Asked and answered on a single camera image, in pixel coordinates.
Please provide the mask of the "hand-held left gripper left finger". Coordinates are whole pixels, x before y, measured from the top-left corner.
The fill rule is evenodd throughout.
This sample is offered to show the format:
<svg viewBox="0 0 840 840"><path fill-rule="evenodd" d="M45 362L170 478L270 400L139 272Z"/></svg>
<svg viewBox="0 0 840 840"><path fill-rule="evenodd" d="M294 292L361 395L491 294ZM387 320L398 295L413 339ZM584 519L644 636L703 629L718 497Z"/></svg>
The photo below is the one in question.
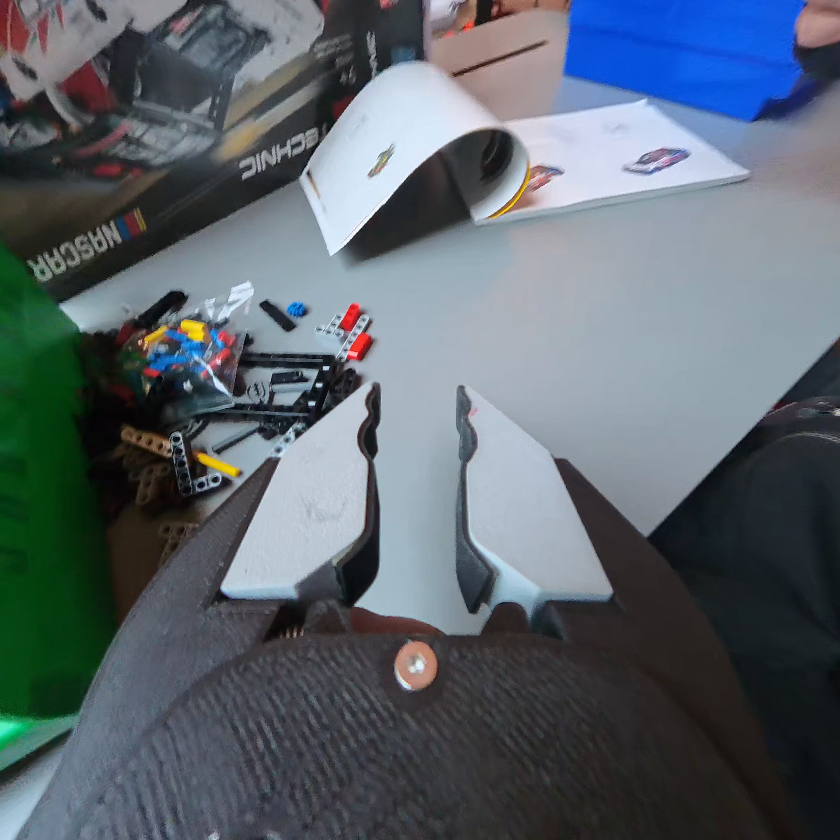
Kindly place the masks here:
<svg viewBox="0 0 840 840"><path fill-rule="evenodd" d="M273 458L220 584L231 600L355 603L379 568L374 459L381 387L368 382Z"/></svg>

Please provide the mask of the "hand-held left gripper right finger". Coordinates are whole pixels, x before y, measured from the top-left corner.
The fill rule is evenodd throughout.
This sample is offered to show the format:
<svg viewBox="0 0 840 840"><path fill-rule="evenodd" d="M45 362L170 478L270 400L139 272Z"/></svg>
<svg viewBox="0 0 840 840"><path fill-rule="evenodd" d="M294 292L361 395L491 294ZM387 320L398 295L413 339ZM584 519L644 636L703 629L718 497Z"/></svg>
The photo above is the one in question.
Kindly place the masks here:
<svg viewBox="0 0 840 840"><path fill-rule="evenodd" d="M472 387L456 390L455 567L470 614L607 603L613 586L550 451Z"/></svg>

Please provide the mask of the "small bag of lego pieces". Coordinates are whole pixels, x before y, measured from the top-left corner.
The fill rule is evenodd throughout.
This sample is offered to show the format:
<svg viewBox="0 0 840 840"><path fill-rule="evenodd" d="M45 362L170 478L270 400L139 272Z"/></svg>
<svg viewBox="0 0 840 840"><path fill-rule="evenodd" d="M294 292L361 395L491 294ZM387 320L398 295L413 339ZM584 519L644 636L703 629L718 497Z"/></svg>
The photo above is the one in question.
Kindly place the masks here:
<svg viewBox="0 0 840 840"><path fill-rule="evenodd" d="M140 406L167 423L232 407L254 294L247 280L194 311L167 312L136 329L118 359Z"/></svg>

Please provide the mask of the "grey angled lego beam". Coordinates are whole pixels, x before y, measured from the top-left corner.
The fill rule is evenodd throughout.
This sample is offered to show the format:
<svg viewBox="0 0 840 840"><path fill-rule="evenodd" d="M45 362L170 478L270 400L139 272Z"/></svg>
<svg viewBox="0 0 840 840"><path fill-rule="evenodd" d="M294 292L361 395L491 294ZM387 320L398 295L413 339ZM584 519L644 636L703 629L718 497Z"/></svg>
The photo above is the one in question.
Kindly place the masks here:
<svg viewBox="0 0 840 840"><path fill-rule="evenodd" d="M182 498L191 500L220 490L230 483L230 478L224 473L197 461L191 444L182 432L173 432L169 441L175 483Z"/></svg>

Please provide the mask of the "tan lego beam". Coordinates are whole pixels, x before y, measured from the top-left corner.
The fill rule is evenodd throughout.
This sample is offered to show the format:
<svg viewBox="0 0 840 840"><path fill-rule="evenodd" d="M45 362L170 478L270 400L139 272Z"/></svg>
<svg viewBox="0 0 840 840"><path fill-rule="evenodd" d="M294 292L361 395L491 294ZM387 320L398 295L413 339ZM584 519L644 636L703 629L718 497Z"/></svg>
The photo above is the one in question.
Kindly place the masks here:
<svg viewBox="0 0 840 840"><path fill-rule="evenodd" d="M162 434L140 430L128 424L120 428L120 439L123 443L142 449L144 452L162 459L172 458L171 440Z"/></svg>

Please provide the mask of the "lego instruction booklet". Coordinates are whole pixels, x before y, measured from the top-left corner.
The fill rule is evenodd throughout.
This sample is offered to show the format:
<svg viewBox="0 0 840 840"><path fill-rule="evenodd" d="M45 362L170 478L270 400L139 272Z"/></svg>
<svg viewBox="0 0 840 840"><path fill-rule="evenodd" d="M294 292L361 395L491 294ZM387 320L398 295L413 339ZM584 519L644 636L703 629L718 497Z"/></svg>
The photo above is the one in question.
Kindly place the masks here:
<svg viewBox="0 0 840 840"><path fill-rule="evenodd" d="M329 255L436 156L479 226L751 176L646 98L504 121L443 70L408 62L366 85L300 175Z"/></svg>

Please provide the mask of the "black lego set box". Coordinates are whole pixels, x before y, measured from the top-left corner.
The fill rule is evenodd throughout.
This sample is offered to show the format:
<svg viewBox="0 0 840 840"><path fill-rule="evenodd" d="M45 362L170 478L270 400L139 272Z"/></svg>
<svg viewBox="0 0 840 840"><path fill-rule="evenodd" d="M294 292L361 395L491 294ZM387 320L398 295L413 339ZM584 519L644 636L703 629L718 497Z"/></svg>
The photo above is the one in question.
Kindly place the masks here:
<svg viewBox="0 0 840 840"><path fill-rule="evenodd" d="M2 1L2 245L66 301L296 181L428 5Z"/></svg>

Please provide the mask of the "person's black jacket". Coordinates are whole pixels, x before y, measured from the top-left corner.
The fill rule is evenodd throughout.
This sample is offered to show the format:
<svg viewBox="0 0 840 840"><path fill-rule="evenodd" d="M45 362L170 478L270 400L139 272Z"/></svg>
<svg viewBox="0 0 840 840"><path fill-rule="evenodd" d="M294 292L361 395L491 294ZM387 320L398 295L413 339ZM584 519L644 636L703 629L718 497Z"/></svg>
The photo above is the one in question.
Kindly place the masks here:
<svg viewBox="0 0 840 840"><path fill-rule="evenodd" d="M835 342L650 536L727 648L809 838L839 837Z"/></svg>

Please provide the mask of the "green plastic bin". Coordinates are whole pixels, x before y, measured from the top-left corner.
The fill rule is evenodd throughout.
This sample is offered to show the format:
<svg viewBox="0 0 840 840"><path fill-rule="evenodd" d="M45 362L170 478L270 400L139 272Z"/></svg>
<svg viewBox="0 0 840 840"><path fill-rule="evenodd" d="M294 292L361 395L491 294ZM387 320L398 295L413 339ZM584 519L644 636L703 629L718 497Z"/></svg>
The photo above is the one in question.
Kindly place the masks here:
<svg viewBox="0 0 840 840"><path fill-rule="evenodd" d="M1 254L1 768L74 725L116 632L76 325Z"/></svg>

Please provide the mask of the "blue plastic bin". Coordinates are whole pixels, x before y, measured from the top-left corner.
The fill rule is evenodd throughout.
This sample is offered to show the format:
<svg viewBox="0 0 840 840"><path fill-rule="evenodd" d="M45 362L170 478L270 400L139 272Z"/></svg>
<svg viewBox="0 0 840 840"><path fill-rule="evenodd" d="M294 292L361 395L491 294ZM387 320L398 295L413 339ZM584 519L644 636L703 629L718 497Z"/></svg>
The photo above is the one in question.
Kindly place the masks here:
<svg viewBox="0 0 840 840"><path fill-rule="evenodd" d="M565 73L745 122L787 99L800 1L573 1Z"/></svg>

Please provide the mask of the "black lego frame assembly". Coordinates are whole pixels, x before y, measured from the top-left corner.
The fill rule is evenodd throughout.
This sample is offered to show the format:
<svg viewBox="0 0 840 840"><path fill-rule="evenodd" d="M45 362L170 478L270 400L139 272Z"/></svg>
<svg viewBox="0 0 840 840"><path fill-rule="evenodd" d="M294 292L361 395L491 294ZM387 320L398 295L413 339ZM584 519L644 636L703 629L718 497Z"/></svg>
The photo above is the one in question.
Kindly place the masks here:
<svg viewBox="0 0 840 840"><path fill-rule="evenodd" d="M231 406L197 416L200 422L256 424L280 434L314 425L361 385L361 376L327 353L242 354Z"/></svg>

